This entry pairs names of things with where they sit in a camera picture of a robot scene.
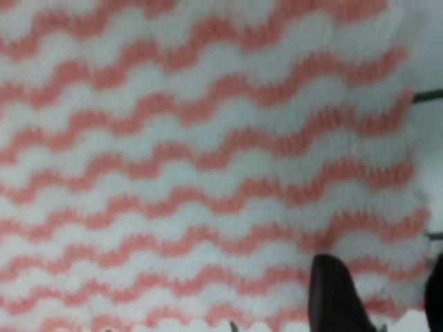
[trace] black object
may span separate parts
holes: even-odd
[[[431,332],[443,331],[443,255],[437,263],[426,283],[424,294],[424,310]]]
[[[316,255],[311,266],[308,303],[311,332],[377,332],[351,273],[331,255]]]
[[[230,330],[232,332],[238,332],[238,328],[233,322],[230,323]]]
[[[443,89],[423,91],[414,95],[413,104],[443,99]]]

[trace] crocheted blanket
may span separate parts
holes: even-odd
[[[292,331],[317,252],[419,305],[409,12],[1,0],[0,331]]]

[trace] knitted blanket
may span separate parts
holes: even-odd
[[[1,0],[0,331],[293,331],[317,252],[419,305],[409,12]]]

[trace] wavy striped blanket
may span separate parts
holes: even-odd
[[[401,0],[0,0],[0,331],[292,331],[316,252],[373,314],[419,305],[408,18]]]

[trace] white stripe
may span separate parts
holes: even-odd
[[[329,222],[334,214],[341,211],[375,211],[377,215],[385,219],[386,222],[398,222],[399,219],[408,216],[416,211],[422,202],[415,195],[415,184],[411,184],[402,190],[384,190],[373,192],[359,183],[342,183],[329,188],[323,198],[312,204],[296,206],[292,210],[288,209],[281,202],[275,199],[255,200],[246,205],[243,219],[265,222],[284,221],[303,224],[304,229],[309,231],[321,230]],[[103,213],[106,210],[109,199],[121,194],[127,194],[124,188],[110,187],[108,192],[93,191],[83,194],[69,194],[60,188],[42,190],[37,199],[30,205],[14,205],[5,198],[0,198],[0,211],[2,219],[17,219],[26,222],[28,225],[43,224],[45,219],[52,213],[64,208],[72,208],[84,215]],[[141,192],[141,202],[144,203],[146,192]],[[188,203],[177,208],[175,214],[156,222],[173,221],[180,224],[186,221],[191,224],[207,223],[208,220],[216,219],[204,205],[199,203]],[[242,229],[242,224],[238,225],[238,232]]]
[[[187,143],[187,148],[198,160],[207,153],[222,151],[219,149],[223,147],[225,137],[236,130],[234,126],[224,126],[222,121],[214,121],[213,126],[195,127],[188,131],[177,125],[174,119],[164,120],[158,126],[153,124],[152,130],[124,138],[116,138],[106,131],[91,131],[81,136],[74,149],[62,153],[52,154],[44,147],[26,149],[19,155],[17,163],[0,169],[0,183],[11,189],[22,190],[29,186],[32,176],[48,170],[59,172],[66,178],[84,178],[92,161],[105,154],[120,155],[128,165],[147,161],[152,163],[154,151],[169,142]],[[240,130],[248,127],[246,123],[240,127],[241,124],[238,127]],[[369,171],[392,167],[405,160],[411,144],[407,131],[362,139],[358,134],[338,130],[314,138],[307,151],[300,156],[276,158],[272,151],[260,148],[237,150],[230,154],[225,169],[205,170],[197,169],[194,163],[187,160],[169,160],[160,165],[160,174],[156,178],[140,179],[138,183],[129,185],[143,185],[143,192],[155,188],[158,197],[166,197],[174,187],[180,185],[201,187],[218,196],[234,192],[249,177],[278,179],[282,185],[307,185],[318,177],[326,164],[348,158],[364,163]],[[101,174],[99,180],[108,175]],[[115,176],[122,177],[119,181],[129,180],[127,174],[120,171]]]
[[[6,43],[20,42],[29,38],[32,26],[36,23],[36,15],[53,14],[62,10],[72,15],[88,15],[97,6],[98,0],[44,0],[16,1],[13,8],[0,12],[0,31]]]
[[[384,289],[392,286],[386,284]],[[405,285],[402,290],[412,287]],[[167,306],[182,310],[194,317],[204,316],[213,306],[230,304],[235,308],[242,308],[257,317],[271,317],[278,313],[280,308],[294,308],[306,306],[307,290],[293,284],[276,286],[264,297],[244,297],[238,295],[234,290],[222,285],[207,286],[198,297],[177,298],[169,290],[156,288],[152,292],[144,293],[139,299],[127,304],[113,304],[101,295],[93,296],[86,304],[67,308],[54,299],[43,299],[29,313],[10,317],[4,310],[0,310],[0,320],[4,324],[20,322],[20,326],[26,324],[40,325],[47,313],[52,317],[72,317],[78,323],[89,325],[93,316],[112,315],[124,318],[125,321],[140,322],[146,315],[156,308]]]
[[[16,256],[41,257],[47,261],[61,259],[69,245],[81,243],[95,245],[97,253],[117,250],[120,234],[103,232],[100,235],[86,236],[83,241],[75,241],[65,234],[59,241],[33,244],[17,237],[8,237],[2,243],[0,266],[9,268],[8,264]],[[378,258],[388,264],[392,270],[414,268],[426,255],[427,242],[413,239],[396,243],[381,243],[377,236],[354,232],[344,235],[328,252],[341,257],[344,261],[354,261],[364,257]],[[296,245],[281,242],[266,243],[249,255],[226,255],[212,244],[203,243],[195,246],[186,256],[166,258],[156,252],[136,252],[124,265],[103,270],[95,263],[78,261],[74,266],[58,276],[51,276],[40,270],[27,270],[12,283],[0,284],[2,294],[20,297],[29,293],[35,285],[57,285],[66,291],[75,292],[83,283],[96,279],[108,285],[129,287],[140,273],[158,272],[170,279],[188,281],[194,279],[206,266],[220,265],[239,275],[248,278],[261,278],[268,267],[289,266],[309,270],[312,252],[303,252]]]
[[[6,106],[0,118],[0,148],[6,148],[11,144],[14,134],[26,129],[41,128],[48,132],[48,135],[65,132],[69,127],[70,118],[85,110],[103,111],[114,121],[131,118],[136,110],[137,102],[147,95],[146,86],[150,87],[149,94],[164,92],[165,89],[167,91],[170,89],[168,87],[172,86],[165,82],[165,76],[154,67],[147,66],[146,69],[146,71],[134,71],[128,83],[121,89],[95,93],[87,85],[72,86],[61,94],[59,102],[38,112],[31,105],[23,103]],[[206,87],[204,83],[200,82],[197,85],[199,89]],[[172,88],[173,95],[180,98],[183,95],[182,88],[191,84],[177,78],[173,85],[175,86]],[[192,130],[201,130],[200,127],[211,125],[211,130],[220,128],[218,131],[226,133],[227,128],[249,124],[260,125],[275,133],[294,132],[300,130],[316,111],[341,105],[355,107],[356,118],[379,116],[392,110],[402,90],[404,90],[404,82],[395,76],[371,87],[352,90],[349,90],[337,77],[322,77],[311,81],[294,98],[284,104],[266,109],[262,109],[256,105],[255,101],[244,96],[227,100],[217,105],[210,122],[194,124],[196,128]],[[158,133],[154,130],[154,125],[156,127],[161,124],[170,125],[177,130],[177,124],[165,117],[157,116],[147,121],[149,121],[149,126],[147,124],[145,126],[156,135]]]
[[[197,70],[201,76],[181,88],[186,87],[189,98],[197,96],[196,89],[201,91],[204,86],[199,86],[198,82],[230,73],[244,73],[257,83],[280,82],[286,78],[296,61],[316,51],[328,50],[343,61],[355,64],[373,61],[392,47],[392,35],[401,22],[401,15],[395,9],[398,8],[380,14],[375,20],[344,26],[337,25],[324,13],[310,14],[289,24],[278,44],[247,55],[237,45],[212,44],[202,50],[198,64],[177,74],[179,77],[189,77],[190,72]],[[57,66],[73,59],[89,65],[92,71],[114,66],[124,47],[137,40],[147,40],[152,33],[156,34],[159,20],[162,18],[146,20],[143,11],[131,8],[117,15],[100,38],[79,41],[62,31],[51,34],[41,41],[36,57],[17,63],[0,55],[0,83],[27,83],[41,87],[47,84]],[[171,28],[159,30],[157,33],[161,37],[156,40],[163,43],[165,32],[169,30]]]
[[[266,330],[259,330],[260,326],[254,326],[253,332],[266,332]],[[182,324],[176,320],[165,320],[158,324],[155,328],[148,328],[142,324],[135,326],[130,332],[227,332],[230,331],[230,324],[228,321],[221,322],[216,326],[209,325],[203,320],[192,320],[189,324]]]

